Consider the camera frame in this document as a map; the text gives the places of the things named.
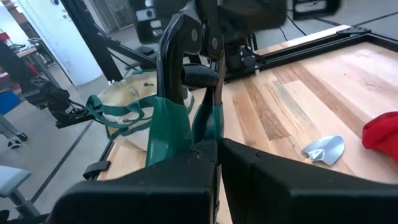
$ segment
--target chair wheel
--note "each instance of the chair wheel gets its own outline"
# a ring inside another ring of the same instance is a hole
[[[8,142],[8,148],[10,148],[10,149],[17,149],[20,146],[21,146],[21,142],[14,138],[10,139],[10,141]]]
[[[21,140],[21,141],[27,141],[27,135],[25,133],[18,133],[17,137]]]

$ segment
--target white door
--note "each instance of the white door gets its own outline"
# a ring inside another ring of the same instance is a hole
[[[76,26],[59,1],[15,0],[28,21],[43,39],[74,85],[82,85],[102,75]]]

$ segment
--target metal bracket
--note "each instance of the metal bracket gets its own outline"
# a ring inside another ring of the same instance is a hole
[[[360,26],[353,26],[347,29],[343,29],[340,31],[337,31],[337,34],[367,34],[372,32],[371,29],[367,29],[364,27],[360,27]]]

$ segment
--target gray chair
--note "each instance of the gray chair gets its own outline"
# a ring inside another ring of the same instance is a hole
[[[33,203],[27,200],[18,190],[18,187],[30,177],[30,172],[18,168],[0,166],[0,197],[10,198],[15,209],[24,218],[33,218],[40,215]]]

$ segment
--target white wall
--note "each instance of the white wall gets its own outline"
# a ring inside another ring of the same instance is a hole
[[[14,44],[25,44],[29,46],[28,36],[21,29],[17,21],[13,18],[11,13],[0,1],[0,29],[8,34],[12,43]]]
[[[62,3],[49,0],[14,0],[74,85],[102,75],[93,54]]]

